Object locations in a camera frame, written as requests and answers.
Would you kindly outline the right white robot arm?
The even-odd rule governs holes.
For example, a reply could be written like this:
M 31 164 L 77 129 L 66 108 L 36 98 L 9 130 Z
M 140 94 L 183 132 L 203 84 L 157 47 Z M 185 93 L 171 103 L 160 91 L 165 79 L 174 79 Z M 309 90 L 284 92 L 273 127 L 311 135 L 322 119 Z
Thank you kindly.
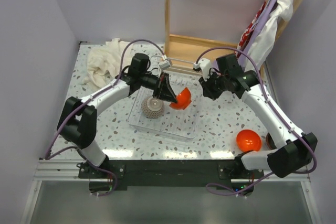
M 194 63 L 194 70 L 202 73 L 199 82 L 203 96 L 216 100 L 229 91 L 241 99 L 265 126 L 274 147 L 271 151 L 243 151 L 236 158 L 235 175 L 246 178 L 255 169 L 265 169 L 284 178 L 299 172 L 310 162 L 315 163 L 317 137 L 305 133 L 285 115 L 267 92 L 260 74 L 253 70 L 244 71 L 234 54 L 219 57 L 216 62 L 218 70 L 212 69 L 208 59 Z

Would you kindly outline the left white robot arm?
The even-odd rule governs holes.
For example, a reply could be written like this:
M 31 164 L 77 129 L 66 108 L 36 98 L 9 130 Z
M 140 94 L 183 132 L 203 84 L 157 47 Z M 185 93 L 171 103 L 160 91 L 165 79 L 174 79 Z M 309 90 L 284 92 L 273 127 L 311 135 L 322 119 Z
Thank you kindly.
M 159 76 L 153 75 L 148 71 L 149 65 L 148 55 L 136 53 L 126 72 L 121 72 L 114 82 L 87 97 L 70 97 L 65 102 L 57 133 L 79 148 L 80 153 L 91 163 L 90 171 L 97 178 L 105 177 L 109 171 L 109 158 L 95 141 L 97 118 L 102 112 L 141 87 L 152 90 L 152 97 L 156 99 L 177 101 L 169 74 L 163 72 Z

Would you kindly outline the white wire dish rack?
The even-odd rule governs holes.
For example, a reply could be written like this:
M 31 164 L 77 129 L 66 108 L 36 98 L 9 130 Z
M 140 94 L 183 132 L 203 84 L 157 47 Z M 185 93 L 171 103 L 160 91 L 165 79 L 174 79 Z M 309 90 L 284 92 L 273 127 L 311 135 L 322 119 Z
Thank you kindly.
M 176 94 L 184 88 L 191 93 L 191 103 L 184 110 L 175 110 L 170 103 L 151 101 L 150 105 L 161 105 L 163 112 L 158 118 L 149 116 L 145 111 L 144 102 L 152 97 L 153 91 L 141 87 L 136 92 L 135 101 L 128 117 L 128 123 L 138 131 L 151 132 L 177 140 L 189 141 L 196 136 L 198 116 L 202 105 L 202 88 L 198 82 L 199 75 L 183 70 L 175 65 L 168 70 L 170 85 Z

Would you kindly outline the brown patterned bowl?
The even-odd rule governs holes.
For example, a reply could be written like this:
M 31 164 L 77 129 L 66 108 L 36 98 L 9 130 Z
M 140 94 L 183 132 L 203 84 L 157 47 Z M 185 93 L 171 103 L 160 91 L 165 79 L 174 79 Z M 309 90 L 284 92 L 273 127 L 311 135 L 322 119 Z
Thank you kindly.
M 147 97 L 141 103 L 141 111 L 148 119 L 158 119 L 164 113 L 164 103 L 157 98 Z

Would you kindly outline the orange bowl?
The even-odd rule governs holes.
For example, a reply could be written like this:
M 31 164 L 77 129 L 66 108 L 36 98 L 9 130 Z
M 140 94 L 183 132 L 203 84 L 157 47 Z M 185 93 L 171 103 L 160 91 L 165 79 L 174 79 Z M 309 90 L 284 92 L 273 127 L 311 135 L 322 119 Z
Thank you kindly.
M 170 103 L 170 107 L 175 110 L 184 110 L 191 104 L 191 92 L 188 88 L 184 88 L 176 97 L 176 103 Z
M 260 151 L 262 141 L 260 136 L 252 130 L 242 130 L 236 136 L 236 144 L 242 152 Z

